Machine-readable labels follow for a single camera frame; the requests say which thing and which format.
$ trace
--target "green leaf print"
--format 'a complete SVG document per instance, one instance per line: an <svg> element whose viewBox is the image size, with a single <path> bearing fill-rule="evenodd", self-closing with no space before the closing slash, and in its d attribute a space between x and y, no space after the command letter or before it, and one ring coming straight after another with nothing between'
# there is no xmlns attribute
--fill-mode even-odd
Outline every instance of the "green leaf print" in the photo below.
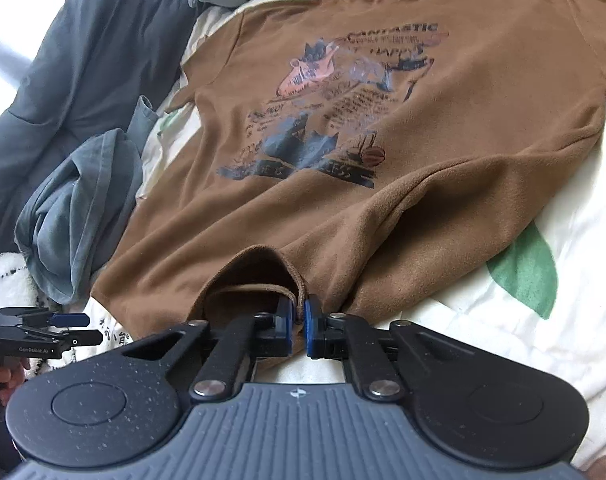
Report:
<svg viewBox="0 0 606 480"><path fill-rule="evenodd" d="M554 257L534 222L487 262L490 275L511 296L549 319L558 289Z"/></svg>

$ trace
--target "brown shirt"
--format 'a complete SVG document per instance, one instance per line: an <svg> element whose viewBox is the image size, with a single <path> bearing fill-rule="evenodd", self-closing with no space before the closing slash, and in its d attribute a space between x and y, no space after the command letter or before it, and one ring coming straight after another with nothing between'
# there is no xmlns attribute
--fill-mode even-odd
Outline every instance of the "brown shirt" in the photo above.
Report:
<svg viewBox="0 0 606 480"><path fill-rule="evenodd" d="M132 216L94 297L134 336L225 320L242 298L203 312L196 297L265 244L326 311L375 322L505 248L592 148L606 4L267 4L184 69L174 106L194 99L202 129Z"/></svg>

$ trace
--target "crumpled blue cloth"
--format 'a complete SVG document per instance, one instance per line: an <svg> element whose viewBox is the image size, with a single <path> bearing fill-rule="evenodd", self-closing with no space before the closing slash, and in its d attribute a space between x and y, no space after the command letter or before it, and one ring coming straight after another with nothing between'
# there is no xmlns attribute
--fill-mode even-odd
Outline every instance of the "crumpled blue cloth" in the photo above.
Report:
<svg viewBox="0 0 606 480"><path fill-rule="evenodd" d="M157 120L141 96L126 132L115 128L75 149L20 212L16 244L36 284L60 304L89 293L134 209L140 155Z"/></svg>

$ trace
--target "metal screw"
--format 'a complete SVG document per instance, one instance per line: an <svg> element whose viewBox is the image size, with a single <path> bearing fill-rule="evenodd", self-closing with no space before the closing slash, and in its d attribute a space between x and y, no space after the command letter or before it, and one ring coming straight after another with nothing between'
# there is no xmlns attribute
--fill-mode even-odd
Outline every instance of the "metal screw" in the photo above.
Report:
<svg viewBox="0 0 606 480"><path fill-rule="evenodd" d="M391 397L401 391L401 387L394 381L382 379L369 385L369 391L377 397Z"/></svg>
<svg viewBox="0 0 606 480"><path fill-rule="evenodd" d="M214 397L225 391L225 383L217 379L208 379L194 384L194 393L201 397Z"/></svg>

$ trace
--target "graphic print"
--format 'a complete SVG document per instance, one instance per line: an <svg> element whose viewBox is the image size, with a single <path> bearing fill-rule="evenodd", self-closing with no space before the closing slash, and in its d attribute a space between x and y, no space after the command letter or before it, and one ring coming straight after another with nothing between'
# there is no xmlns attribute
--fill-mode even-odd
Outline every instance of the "graphic print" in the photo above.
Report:
<svg viewBox="0 0 606 480"><path fill-rule="evenodd" d="M309 168L369 188L385 161L374 125L406 102L434 64L437 23L352 32L306 43L275 97L247 117L248 144L218 174L285 179Z"/></svg>

